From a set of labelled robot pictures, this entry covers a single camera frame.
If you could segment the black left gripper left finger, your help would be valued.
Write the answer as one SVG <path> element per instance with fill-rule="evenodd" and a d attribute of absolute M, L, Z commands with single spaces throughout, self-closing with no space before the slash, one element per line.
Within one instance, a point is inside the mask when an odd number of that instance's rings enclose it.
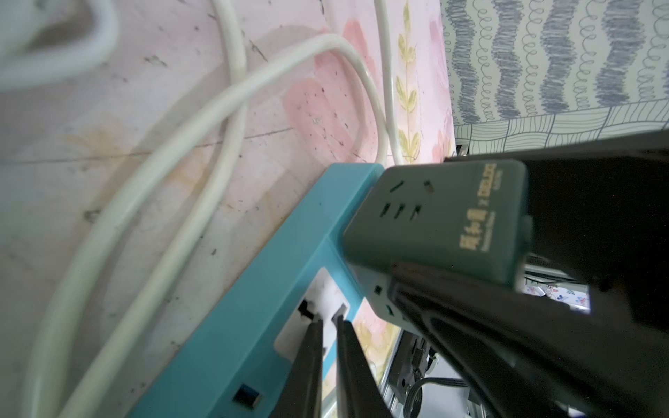
<path fill-rule="evenodd" d="M 315 418 L 322 411 L 323 321 L 304 335 L 286 385 L 270 417 Z"/>

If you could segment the teal USB power strip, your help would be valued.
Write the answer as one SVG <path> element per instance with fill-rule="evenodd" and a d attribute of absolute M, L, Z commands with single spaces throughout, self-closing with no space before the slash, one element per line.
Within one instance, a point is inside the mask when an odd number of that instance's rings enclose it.
<path fill-rule="evenodd" d="M 341 238 L 383 173 L 334 164 L 132 409 L 134 417 L 267 417 L 292 367 L 275 340 L 326 271 L 355 317 L 364 298 Z"/>

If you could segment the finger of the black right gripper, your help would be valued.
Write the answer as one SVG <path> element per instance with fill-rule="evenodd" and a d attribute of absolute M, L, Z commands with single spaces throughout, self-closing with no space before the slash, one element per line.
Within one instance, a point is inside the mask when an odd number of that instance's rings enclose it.
<path fill-rule="evenodd" d="M 668 337 L 426 266 L 390 270 L 389 298 L 499 417 L 668 414 Z"/>
<path fill-rule="evenodd" d="M 621 285 L 615 320 L 668 330 L 668 133 L 501 156 L 529 172 L 534 248 L 572 278 Z"/>

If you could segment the dark green dragon cube adapter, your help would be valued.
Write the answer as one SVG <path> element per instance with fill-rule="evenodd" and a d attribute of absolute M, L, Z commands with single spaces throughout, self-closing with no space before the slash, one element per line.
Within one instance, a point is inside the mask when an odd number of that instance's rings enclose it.
<path fill-rule="evenodd" d="M 528 180 L 517 160 L 390 167 L 347 226 L 343 254 L 383 273 L 409 262 L 514 288 L 531 244 Z"/>

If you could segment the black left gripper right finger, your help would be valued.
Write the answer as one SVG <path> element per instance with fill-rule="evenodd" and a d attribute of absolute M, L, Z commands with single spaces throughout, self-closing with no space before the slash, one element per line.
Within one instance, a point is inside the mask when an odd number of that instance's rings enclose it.
<path fill-rule="evenodd" d="M 388 417 L 388 409 L 371 373 L 355 329 L 343 315 L 336 324 L 336 398 L 339 417 Z"/>

